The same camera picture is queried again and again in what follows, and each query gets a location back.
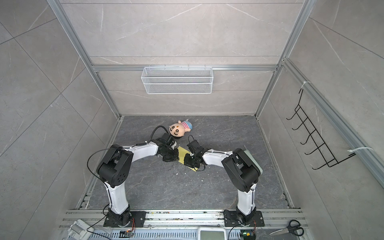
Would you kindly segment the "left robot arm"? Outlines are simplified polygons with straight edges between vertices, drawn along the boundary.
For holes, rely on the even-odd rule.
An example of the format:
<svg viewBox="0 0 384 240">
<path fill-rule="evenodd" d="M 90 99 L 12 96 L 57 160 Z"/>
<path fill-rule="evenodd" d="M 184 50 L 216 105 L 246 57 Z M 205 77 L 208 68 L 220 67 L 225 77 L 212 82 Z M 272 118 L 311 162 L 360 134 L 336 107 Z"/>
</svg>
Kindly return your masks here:
<svg viewBox="0 0 384 240">
<path fill-rule="evenodd" d="M 129 209 L 126 198 L 125 181 L 133 162 L 150 156 L 161 156 L 165 162 L 179 160 L 176 141 L 170 134 L 149 142 L 123 147 L 112 145 L 107 149 L 97 168 L 97 174 L 105 184 L 112 213 L 120 216 Z"/>
</svg>

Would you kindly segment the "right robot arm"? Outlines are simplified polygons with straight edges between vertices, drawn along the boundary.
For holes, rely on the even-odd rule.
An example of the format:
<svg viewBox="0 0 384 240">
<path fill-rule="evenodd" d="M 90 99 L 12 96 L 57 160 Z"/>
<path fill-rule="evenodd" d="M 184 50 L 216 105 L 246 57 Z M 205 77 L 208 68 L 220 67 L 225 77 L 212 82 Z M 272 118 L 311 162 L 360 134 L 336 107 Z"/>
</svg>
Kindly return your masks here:
<svg viewBox="0 0 384 240">
<path fill-rule="evenodd" d="M 229 152 L 206 149 L 196 140 L 187 147 L 190 153 L 186 154 L 184 165 L 195 170 L 201 165 L 224 168 L 238 190 L 238 213 L 243 217 L 251 217 L 256 209 L 255 190 L 263 170 L 250 151 L 240 148 Z"/>
</svg>

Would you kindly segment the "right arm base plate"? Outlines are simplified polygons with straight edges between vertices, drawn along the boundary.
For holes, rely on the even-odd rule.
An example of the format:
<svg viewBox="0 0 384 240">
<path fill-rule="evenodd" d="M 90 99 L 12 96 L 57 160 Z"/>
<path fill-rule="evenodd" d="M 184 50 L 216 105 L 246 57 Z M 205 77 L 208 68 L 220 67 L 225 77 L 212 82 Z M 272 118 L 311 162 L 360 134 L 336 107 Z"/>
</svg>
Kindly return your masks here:
<svg viewBox="0 0 384 240">
<path fill-rule="evenodd" d="M 244 215 L 240 210 L 224 210 L 224 222 L 226 227 L 264 227 L 264 217 L 261 211 L 254 209 L 249 215 Z"/>
</svg>

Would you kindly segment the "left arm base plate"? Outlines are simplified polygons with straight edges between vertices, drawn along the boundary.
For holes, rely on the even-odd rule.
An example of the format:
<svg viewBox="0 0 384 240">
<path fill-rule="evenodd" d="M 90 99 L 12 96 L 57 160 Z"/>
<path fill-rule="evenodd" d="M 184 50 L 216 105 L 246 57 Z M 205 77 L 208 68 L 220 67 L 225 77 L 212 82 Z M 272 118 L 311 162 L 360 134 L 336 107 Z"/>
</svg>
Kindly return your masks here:
<svg viewBox="0 0 384 240">
<path fill-rule="evenodd" d="M 103 227 L 111 228 L 128 228 L 135 224 L 136 228 L 142 228 L 146 219 L 145 211 L 125 211 L 121 215 L 117 215 L 109 211 L 104 221 Z"/>
</svg>

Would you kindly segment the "yellow square paper sheet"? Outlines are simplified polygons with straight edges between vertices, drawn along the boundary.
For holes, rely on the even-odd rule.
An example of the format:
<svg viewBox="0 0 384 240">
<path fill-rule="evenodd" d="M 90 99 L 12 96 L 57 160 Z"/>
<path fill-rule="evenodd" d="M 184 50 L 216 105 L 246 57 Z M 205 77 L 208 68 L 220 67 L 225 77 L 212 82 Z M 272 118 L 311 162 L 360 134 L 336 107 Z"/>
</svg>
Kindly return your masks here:
<svg viewBox="0 0 384 240">
<path fill-rule="evenodd" d="M 191 153 L 188 150 L 186 150 L 180 146 L 178 147 L 178 151 L 179 151 L 179 163 L 186 166 L 185 165 L 185 156 L 186 156 L 186 154 L 191 154 Z"/>
</svg>

